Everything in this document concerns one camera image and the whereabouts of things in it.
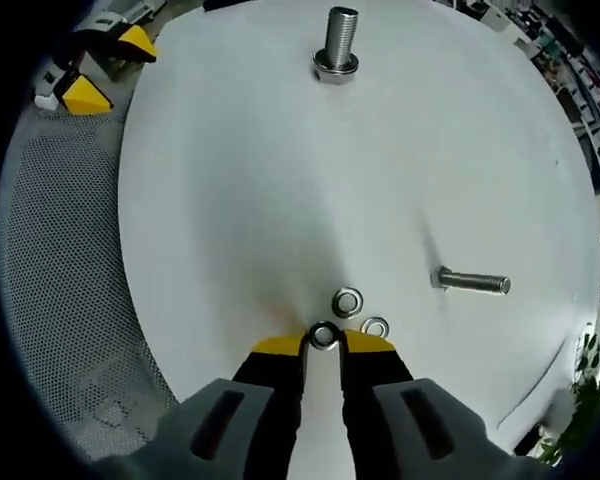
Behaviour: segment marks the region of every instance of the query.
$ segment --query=gray mesh surface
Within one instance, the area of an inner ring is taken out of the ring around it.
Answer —
[[[108,115],[24,112],[0,186],[0,289],[16,351],[61,432],[90,459],[152,438],[175,399],[131,302],[118,231],[130,89]]]

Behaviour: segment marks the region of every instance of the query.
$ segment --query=white table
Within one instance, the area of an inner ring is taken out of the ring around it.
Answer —
[[[511,448],[549,394],[525,421],[498,422],[595,319],[599,228],[576,137],[522,52],[433,2],[349,1],[360,70],[316,82],[330,6],[195,11],[159,37],[119,179],[143,332],[184,400],[232,377],[259,339],[333,320],[331,295],[353,286],[365,308],[340,324],[383,316],[411,371]],[[511,293],[434,290],[441,262],[508,275]],[[290,478],[314,465],[353,478],[337,370],[335,352],[311,352]]]

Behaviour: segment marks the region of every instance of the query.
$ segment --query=hex bolt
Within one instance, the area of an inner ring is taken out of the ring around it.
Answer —
[[[440,267],[436,272],[437,280],[444,289],[458,288],[473,292],[490,293],[492,295],[507,295],[511,290],[509,277],[497,275],[478,275],[475,273],[452,272],[446,267]]]
[[[358,26],[358,12],[347,7],[329,11],[325,47],[313,56],[314,73],[325,83],[342,84],[358,70],[358,58],[351,53]]]

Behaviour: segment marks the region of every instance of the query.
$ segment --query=washer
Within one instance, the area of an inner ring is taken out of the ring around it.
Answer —
[[[340,329],[332,322],[318,322],[309,329],[309,343],[318,350],[331,350],[340,341]]]
[[[389,336],[389,323],[382,317],[367,318],[360,327],[360,331],[362,333],[372,335],[371,333],[369,333],[369,330],[375,326],[380,326],[380,328],[382,329],[382,332],[380,333],[380,335],[378,335],[379,337],[387,338]]]
[[[358,290],[343,287],[331,299],[331,310],[336,317],[347,320],[358,315],[362,311],[363,304],[362,294]]]

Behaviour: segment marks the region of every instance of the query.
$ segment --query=bolt thread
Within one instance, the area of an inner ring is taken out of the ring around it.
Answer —
[[[349,62],[353,36],[358,26],[358,12],[352,8],[333,7],[329,11],[325,50],[332,68]]]
[[[509,277],[495,275],[478,275],[474,273],[457,273],[441,271],[438,273],[440,285],[445,288],[459,288],[495,295],[506,295],[511,288]]]

